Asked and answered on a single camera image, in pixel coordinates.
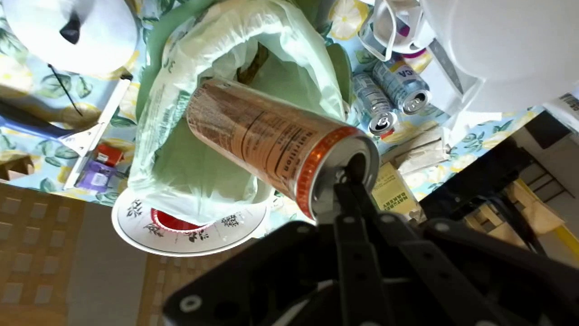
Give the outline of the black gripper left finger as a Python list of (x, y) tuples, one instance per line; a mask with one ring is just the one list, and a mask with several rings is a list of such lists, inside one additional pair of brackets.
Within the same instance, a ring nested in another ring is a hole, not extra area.
[(371, 236), (378, 210), (364, 183), (344, 178), (335, 185), (338, 212), (335, 245), (340, 308), (346, 326), (389, 326), (380, 261)]

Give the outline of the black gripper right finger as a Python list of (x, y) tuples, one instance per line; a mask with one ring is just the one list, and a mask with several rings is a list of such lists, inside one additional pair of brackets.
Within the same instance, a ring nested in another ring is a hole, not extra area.
[(380, 212), (373, 225), (454, 326), (510, 326), (434, 243), (418, 238), (396, 214)]

